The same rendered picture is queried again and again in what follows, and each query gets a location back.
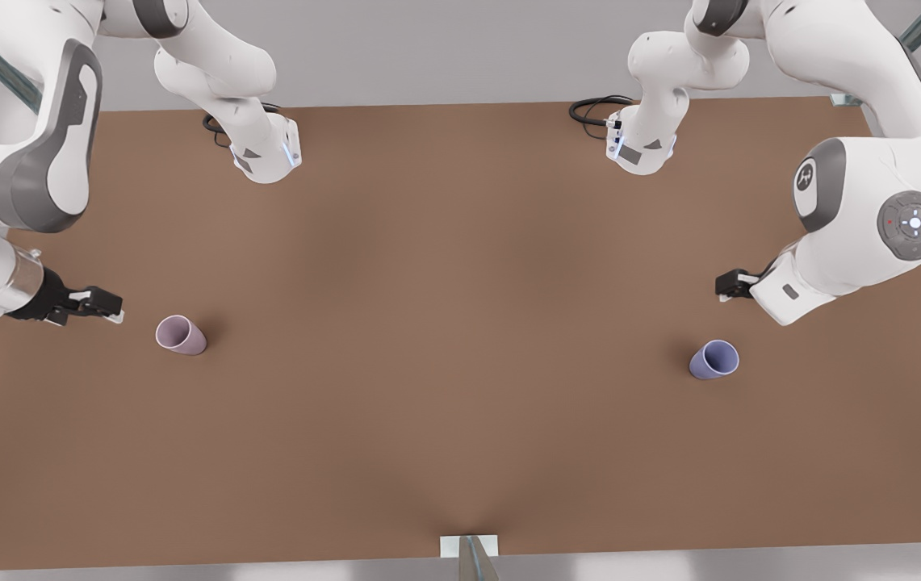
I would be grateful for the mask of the purple cup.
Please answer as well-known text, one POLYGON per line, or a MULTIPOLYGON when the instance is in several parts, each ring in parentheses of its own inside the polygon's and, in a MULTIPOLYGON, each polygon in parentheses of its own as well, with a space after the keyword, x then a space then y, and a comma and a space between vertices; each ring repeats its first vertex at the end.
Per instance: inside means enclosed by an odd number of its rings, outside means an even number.
POLYGON ((690 374, 700 380, 725 378, 740 363, 736 347, 726 340, 710 340, 700 347, 689 362, 690 374))

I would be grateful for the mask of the pink cup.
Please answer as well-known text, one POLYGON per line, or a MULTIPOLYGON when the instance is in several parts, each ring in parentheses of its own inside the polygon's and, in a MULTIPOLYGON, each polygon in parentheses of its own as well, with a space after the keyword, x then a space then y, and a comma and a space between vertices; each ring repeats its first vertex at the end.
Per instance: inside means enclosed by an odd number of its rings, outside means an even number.
POLYGON ((204 353, 207 339, 197 324, 186 316, 165 317, 155 328, 155 341, 170 352, 198 356, 204 353))

